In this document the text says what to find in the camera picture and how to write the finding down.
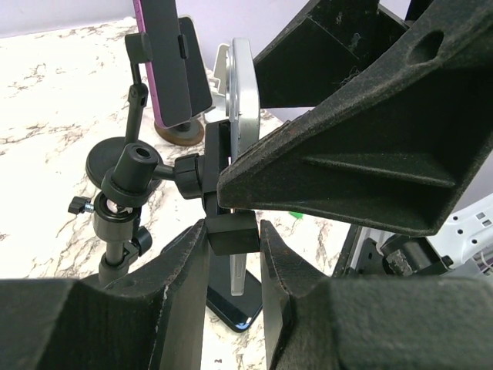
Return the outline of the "black tripod phone stand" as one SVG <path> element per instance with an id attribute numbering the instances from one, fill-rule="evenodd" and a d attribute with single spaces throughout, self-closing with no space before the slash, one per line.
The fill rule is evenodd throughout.
<path id="1" fill-rule="evenodd" d="M 95 234 L 106 243 L 99 263 L 101 286 L 124 277 L 150 249 L 152 237 L 140 224 L 142 208 L 163 181 L 172 181 L 182 198 L 202 200 L 209 245 L 215 255 L 230 258 L 231 294 L 244 293 L 247 254 L 259 250 L 259 234 L 254 211 L 227 210 L 218 203 L 219 175 L 233 162 L 230 133 L 227 120 L 207 124 L 204 153 L 181 156 L 173 166 L 164 165 L 147 143 L 129 143 L 106 171 L 95 199 L 72 198 L 68 212 L 91 213 Z"/>

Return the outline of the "silver phone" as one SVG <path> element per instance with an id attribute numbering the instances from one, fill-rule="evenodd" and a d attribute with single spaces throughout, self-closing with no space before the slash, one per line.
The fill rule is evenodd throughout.
<path id="1" fill-rule="evenodd" d="M 260 137 L 260 97 L 248 39 L 232 40 L 226 71 L 226 114 L 230 121 L 231 161 L 235 162 Z"/>

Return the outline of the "black phone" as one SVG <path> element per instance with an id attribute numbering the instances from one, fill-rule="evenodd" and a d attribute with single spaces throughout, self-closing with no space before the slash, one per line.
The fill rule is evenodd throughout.
<path id="1" fill-rule="evenodd" d="M 232 331 L 247 331 L 263 307 L 262 287 L 249 271 L 245 276 L 245 291 L 241 296 L 230 293 L 230 258 L 210 253 L 209 283 L 203 286 L 201 264 L 193 264 L 176 289 L 169 323 L 179 326 L 194 318 L 197 308 L 208 307 Z"/>

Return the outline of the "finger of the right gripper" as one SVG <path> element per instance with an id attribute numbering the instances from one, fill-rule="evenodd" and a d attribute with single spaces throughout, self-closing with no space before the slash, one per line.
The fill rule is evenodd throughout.
<path id="1" fill-rule="evenodd" d="M 261 107 L 318 105 L 408 28 L 377 1 L 308 2 L 254 59 Z"/>
<path id="2" fill-rule="evenodd" d="M 492 3 L 435 1 L 379 59 L 226 168 L 221 207 L 438 232 L 492 150 Z"/>

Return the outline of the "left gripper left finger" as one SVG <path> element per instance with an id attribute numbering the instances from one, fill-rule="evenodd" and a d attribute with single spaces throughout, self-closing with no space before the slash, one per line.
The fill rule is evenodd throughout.
<path id="1" fill-rule="evenodd" d="M 3 369 L 198 369 L 209 246 L 197 222 L 141 268 L 96 277 L 1 282 Z"/>

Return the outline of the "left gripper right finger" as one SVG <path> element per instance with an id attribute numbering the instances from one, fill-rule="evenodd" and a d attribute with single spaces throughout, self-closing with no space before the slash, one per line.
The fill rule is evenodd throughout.
<path id="1" fill-rule="evenodd" d="M 270 369 L 490 369 L 492 286 L 459 277 L 328 277 L 260 225 Z"/>

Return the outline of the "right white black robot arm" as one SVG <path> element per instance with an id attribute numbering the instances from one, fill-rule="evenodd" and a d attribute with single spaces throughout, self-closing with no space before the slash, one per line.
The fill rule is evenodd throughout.
<path id="1" fill-rule="evenodd" d="M 379 59 L 228 167 L 221 206 L 425 237 L 458 267 L 492 198 L 455 206 L 492 151 L 492 3 L 435 1 Z"/>

